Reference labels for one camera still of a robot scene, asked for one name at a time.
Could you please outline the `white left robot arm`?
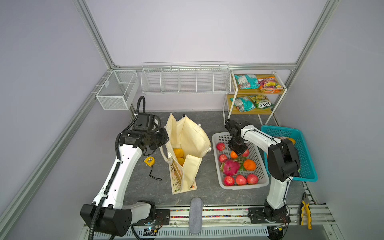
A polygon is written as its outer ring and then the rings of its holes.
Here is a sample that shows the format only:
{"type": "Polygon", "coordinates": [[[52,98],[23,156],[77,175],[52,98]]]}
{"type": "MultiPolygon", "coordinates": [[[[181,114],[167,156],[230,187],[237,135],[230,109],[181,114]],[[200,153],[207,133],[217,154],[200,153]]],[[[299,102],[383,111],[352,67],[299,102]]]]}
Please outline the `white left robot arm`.
{"type": "Polygon", "coordinates": [[[123,237],[133,224],[156,221],[156,206],[138,201],[124,207],[124,198],[133,170],[141,157],[151,156],[169,141],[159,116],[146,112],[146,99],[139,97],[129,125],[118,133],[114,148],[116,158],[101,190],[91,204],[84,204],[80,215],[89,227],[88,238],[104,233],[114,239],[123,237]]]}

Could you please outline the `cream floral tote bag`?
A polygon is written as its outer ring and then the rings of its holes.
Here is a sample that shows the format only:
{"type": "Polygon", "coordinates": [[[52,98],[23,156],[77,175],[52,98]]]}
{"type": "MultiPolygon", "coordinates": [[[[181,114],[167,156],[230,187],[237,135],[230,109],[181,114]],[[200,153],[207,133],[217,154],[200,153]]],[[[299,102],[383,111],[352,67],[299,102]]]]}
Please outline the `cream floral tote bag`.
{"type": "Polygon", "coordinates": [[[169,164],[172,194],[181,194],[197,189],[196,176],[203,157],[212,150],[208,135],[200,124],[196,124],[185,116],[176,120],[170,114],[165,129],[169,141],[165,144],[166,150],[160,148],[161,155],[169,164]],[[184,151],[185,163],[180,166],[174,154],[174,148],[184,151]]]}

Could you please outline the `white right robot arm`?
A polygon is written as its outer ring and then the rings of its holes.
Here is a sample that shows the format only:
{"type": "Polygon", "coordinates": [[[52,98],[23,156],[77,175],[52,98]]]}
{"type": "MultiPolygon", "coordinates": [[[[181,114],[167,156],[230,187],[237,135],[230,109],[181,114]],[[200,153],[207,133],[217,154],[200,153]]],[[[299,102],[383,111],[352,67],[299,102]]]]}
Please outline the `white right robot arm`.
{"type": "Polygon", "coordinates": [[[291,222],[289,209],[286,204],[286,195],[289,182],[299,174],[301,168],[299,154],[291,140],[280,140],[258,130],[249,122],[237,123],[226,120],[225,128],[232,136],[229,148],[236,154],[242,155],[248,147],[246,142],[251,142],[267,153],[267,168],[271,175],[269,194],[264,203],[264,210],[259,215],[268,223],[282,220],[291,222]]]}

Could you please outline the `yellow lemon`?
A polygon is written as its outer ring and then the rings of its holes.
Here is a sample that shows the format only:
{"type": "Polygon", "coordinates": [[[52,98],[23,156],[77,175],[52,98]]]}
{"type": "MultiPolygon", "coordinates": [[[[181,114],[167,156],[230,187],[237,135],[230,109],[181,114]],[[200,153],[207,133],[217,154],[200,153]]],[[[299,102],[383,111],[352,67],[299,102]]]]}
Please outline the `yellow lemon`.
{"type": "Polygon", "coordinates": [[[183,166],[184,163],[185,163],[185,159],[184,158],[177,158],[177,161],[178,161],[180,166],[183,166]]]}

